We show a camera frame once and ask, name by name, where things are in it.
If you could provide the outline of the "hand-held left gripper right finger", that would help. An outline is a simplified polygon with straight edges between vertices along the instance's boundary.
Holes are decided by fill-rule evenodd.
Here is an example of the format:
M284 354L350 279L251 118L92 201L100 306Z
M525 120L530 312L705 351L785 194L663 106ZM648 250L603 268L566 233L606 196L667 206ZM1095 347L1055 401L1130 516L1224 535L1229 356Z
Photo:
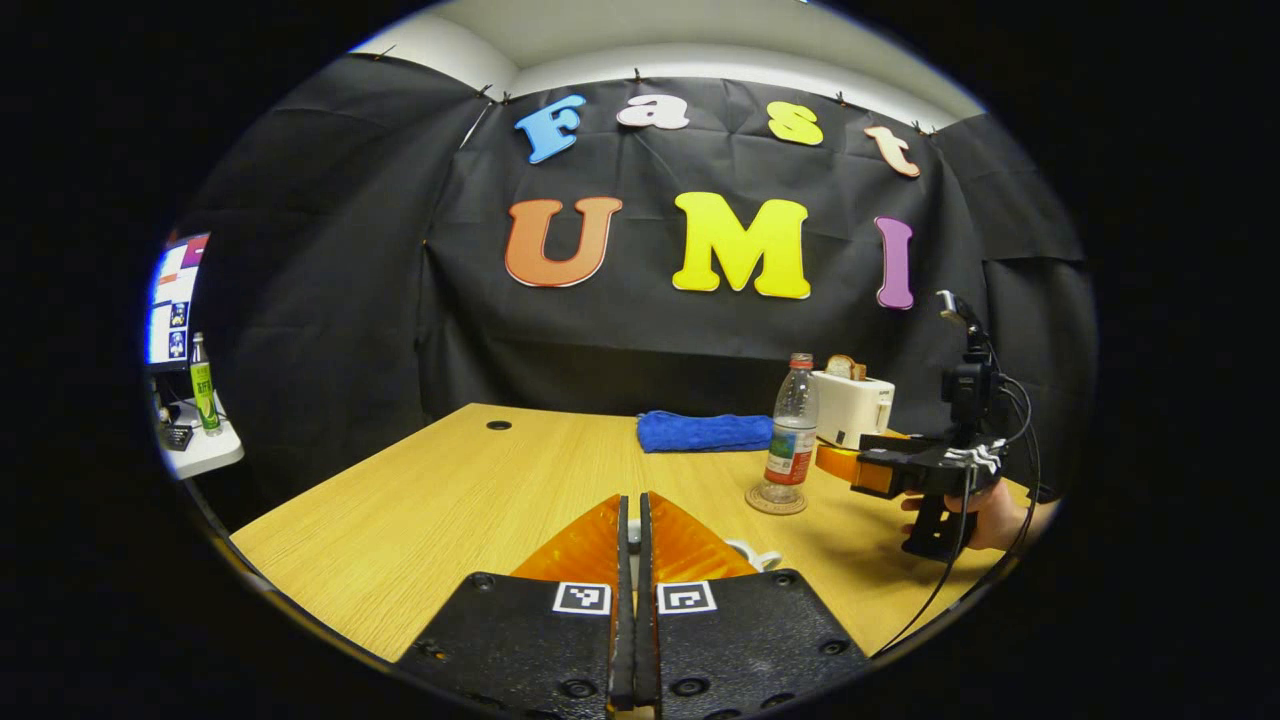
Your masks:
M870 665L800 571L753 566L655 492L637 570L636 688L658 719L754 719Z

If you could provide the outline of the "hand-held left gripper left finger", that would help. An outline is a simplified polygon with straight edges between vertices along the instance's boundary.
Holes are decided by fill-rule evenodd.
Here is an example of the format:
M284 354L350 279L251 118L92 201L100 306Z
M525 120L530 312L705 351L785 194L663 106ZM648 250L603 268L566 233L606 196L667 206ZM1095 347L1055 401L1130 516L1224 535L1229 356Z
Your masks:
M627 514L627 498L612 495L512 573L470 573L396 666L506 719L609 719L631 710Z

